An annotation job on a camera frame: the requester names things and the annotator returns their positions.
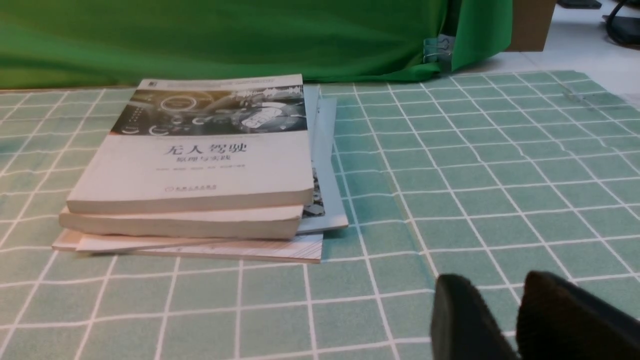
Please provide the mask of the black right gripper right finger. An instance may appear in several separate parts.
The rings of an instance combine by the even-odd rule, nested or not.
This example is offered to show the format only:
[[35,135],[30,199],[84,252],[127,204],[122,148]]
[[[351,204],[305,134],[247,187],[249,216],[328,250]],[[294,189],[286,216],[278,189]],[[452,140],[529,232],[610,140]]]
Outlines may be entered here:
[[524,360],[637,360],[635,317],[548,271],[530,271],[516,322]]

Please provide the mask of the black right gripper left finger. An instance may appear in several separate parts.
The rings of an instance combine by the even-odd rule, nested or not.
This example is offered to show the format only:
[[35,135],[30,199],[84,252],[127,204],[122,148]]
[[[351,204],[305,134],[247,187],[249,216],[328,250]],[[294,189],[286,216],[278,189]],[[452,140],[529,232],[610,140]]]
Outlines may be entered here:
[[461,275],[443,273],[435,284],[430,321],[435,360],[518,360],[482,294]]

